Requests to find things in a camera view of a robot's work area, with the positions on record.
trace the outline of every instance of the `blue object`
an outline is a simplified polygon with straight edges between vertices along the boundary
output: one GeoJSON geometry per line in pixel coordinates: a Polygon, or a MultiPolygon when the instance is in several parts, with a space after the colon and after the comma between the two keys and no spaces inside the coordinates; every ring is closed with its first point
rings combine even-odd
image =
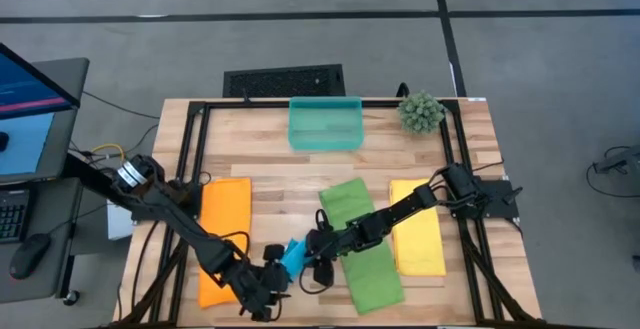
{"type": "Polygon", "coordinates": [[[282,263],[282,265],[287,269],[290,281],[293,281],[298,275],[300,275],[300,273],[302,273],[306,245],[306,239],[302,239],[302,241],[291,239],[291,241],[289,241],[289,245],[287,245],[287,250],[284,252],[284,257],[280,260],[280,263],[282,263]]]}
{"type": "Polygon", "coordinates": [[[0,175],[34,173],[53,121],[53,113],[0,120],[0,132],[9,134],[0,153],[0,175]]]}
{"type": "Polygon", "coordinates": [[[294,150],[356,150],[364,141],[360,97],[293,97],[289,144],[294,150]]]}

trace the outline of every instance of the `computer mouse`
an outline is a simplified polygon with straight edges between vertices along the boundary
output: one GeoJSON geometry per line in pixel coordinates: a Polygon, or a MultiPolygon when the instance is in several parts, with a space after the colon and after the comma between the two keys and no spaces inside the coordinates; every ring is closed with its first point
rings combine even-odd
{"type": "Polygon", "coordinates": [[[49,234],[34,234],[28,237],[13,254],[9,275],[14,279],[28,278],[40,263],[49,244],[49,234]]]}

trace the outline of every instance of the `floor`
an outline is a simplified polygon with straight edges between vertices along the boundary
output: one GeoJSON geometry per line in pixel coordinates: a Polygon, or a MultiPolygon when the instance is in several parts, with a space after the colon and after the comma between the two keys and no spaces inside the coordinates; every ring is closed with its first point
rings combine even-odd
{"type": "MultiPolygon", "coordinates": [[[[631,255],[640,254],[640,201],[597,194],[584,174],[607,148],[638,144],[640,11],[624,9],[640,8],[640,0],[446,4],[447,37],[433,15],[442,0],[0,0],[0,40],[30,61],[87,57],[87,91],[151,115],[165,98],[221,96],[228,70],[311,64],[342,64],[353,95],[393,95],[405,81],[435,96],[487,97],[507,172],[524,187],[518,204],[544,317],[637,327],[640,273],[631,255]],[[267,15],[331,11],[369,14],[267,15]],[[464,17],[469,11],[494,17],[464,17]],[[267,14],[244,20],[234,13],[267,14]]],[[[154,123],[84,97],[74,141],[132,147],[154,123]]],[[[140,151],[150,153],[152,142],[153,134],[140,151]]],[[[617,173],[594,181],[615,193],[640,190],[617,173]]],[[[0,305],[0,326],[108,323],[126,253],[124,240],[81,257],[72,286],[84,297],[76,306],[53,299],[0,305]]]]}

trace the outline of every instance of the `keyboard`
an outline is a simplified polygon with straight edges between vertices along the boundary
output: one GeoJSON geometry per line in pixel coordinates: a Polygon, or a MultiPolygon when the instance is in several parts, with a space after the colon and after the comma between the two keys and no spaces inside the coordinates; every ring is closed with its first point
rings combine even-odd
{"type": "Polygon", "coordinates": [[[21,242],[27,233],[30,192],[0,190],[0,244],[21,242]]]}

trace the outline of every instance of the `orange towel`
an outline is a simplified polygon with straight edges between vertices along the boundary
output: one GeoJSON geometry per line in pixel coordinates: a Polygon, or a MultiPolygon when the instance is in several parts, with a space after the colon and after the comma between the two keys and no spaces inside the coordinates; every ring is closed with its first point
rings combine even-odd
{"type": "MultiPolygon", "coordinates": [[[[236,231],[249,233],[251,226],[251,180],[249,178],[218,179],[202,188],[200,225],[209,233],[225,235],[236,231]]],[[[229,237],[241,250],[247,247],[244,235],[229,237]]],[[[218,287],[202,269],[198,288],[201,308],[236,302],[230,286],[218,287]]]]}

